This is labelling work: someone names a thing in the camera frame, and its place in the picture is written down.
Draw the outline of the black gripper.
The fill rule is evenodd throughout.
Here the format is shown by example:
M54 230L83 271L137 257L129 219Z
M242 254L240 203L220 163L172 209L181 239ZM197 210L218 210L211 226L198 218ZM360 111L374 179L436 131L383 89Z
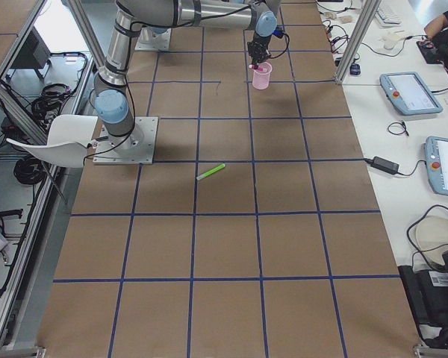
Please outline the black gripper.
M247 43L251 64L263 63L271 57L271 53L268 49L271 38L271 35L266 37L254 35L252 40Z

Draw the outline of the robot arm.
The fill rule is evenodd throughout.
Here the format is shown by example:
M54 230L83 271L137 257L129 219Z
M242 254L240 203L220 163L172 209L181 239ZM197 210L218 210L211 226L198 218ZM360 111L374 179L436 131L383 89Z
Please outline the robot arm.
M285 84L256 89L269 59L274 1L118 1L96 92L120 91L157 116L158 161L251 156L250 122L293 110Z

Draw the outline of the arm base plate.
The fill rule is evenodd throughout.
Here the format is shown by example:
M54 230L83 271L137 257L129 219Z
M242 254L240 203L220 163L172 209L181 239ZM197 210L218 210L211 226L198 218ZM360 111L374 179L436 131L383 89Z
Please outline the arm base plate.
M169 51L171 33L171 29L158 29L158 32L155 32L152 28L142 28L135 50Z
M128 165L128 164L153 164L155 153L155 140L158 132L158 117L138 116L134 130L129 138L122 142L114 136L110 136L104 125L100 136L107 139L99 141L96 146L98 154L93 156L93 163L97 165Z

